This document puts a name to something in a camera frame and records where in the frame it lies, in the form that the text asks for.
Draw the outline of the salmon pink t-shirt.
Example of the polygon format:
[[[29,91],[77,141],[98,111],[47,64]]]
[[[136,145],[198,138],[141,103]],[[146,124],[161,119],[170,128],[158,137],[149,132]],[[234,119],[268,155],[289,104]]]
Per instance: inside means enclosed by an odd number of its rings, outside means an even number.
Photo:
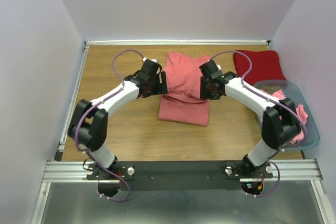
[[[200,99],[200,66],[208,61],[208,56],[191,58],[179,52],[168,53],[164,69],[168,93],[161,96],[158,119],[208,125],[208,101]]]

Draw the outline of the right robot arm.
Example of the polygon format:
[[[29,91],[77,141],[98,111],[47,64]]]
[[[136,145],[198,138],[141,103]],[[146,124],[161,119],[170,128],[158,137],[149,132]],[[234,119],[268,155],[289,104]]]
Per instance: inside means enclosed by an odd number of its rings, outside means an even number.
[[[261,118],[259,143],[240,163],[230,163],[225,167],[231,173],[255,177],[279,153],[281,147],[302,131],[294,102],[289,98],[279,100],[267,95],[233,72],[222,73],[213,60],[202,64],[199,69],[202,73],[200,99],[218,100],[222,96],[228,96],[247,106]]]

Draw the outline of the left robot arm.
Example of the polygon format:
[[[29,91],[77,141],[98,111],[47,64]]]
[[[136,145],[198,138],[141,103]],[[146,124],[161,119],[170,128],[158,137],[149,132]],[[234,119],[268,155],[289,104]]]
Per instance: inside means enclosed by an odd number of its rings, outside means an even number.
[[[118,159],[105,144],[109,117],[133,100],[166,93],[166,74],[162,66],[156,60],[144,59],[140,70],[122,79],[110,92],[77,103],[68,136],[79,151],[96,161],[98,173],[104,179],[112,179],[118,172]]]

